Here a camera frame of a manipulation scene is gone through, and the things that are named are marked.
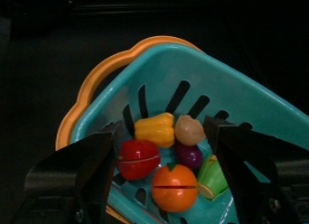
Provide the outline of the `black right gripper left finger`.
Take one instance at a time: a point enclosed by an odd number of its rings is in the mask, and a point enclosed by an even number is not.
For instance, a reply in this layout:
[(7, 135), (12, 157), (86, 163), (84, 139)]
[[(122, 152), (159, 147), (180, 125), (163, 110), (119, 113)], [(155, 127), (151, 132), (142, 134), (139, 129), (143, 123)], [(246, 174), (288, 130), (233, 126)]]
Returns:
[(104, 224), (124, 124), (104, 126), (29, 170), (11, 224)]

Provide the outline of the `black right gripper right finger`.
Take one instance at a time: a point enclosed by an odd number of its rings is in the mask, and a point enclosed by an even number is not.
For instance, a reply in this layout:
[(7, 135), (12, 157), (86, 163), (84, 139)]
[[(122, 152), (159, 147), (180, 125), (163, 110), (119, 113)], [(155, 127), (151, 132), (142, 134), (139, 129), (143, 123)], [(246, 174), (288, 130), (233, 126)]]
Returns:
[(203, 130), (239, 224), (309, 224), (309, 151), (217, 117)]

